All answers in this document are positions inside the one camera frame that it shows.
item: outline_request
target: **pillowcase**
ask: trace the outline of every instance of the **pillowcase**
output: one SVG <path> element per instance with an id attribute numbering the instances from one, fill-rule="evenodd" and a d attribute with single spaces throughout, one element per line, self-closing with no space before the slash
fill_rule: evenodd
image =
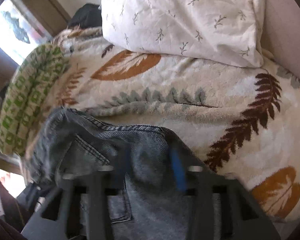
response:
<path id="1" fill-rule="evenodd" d="M 101 0 L 103 36 L 134 52 L 263 64 L 265 0 Z"/>

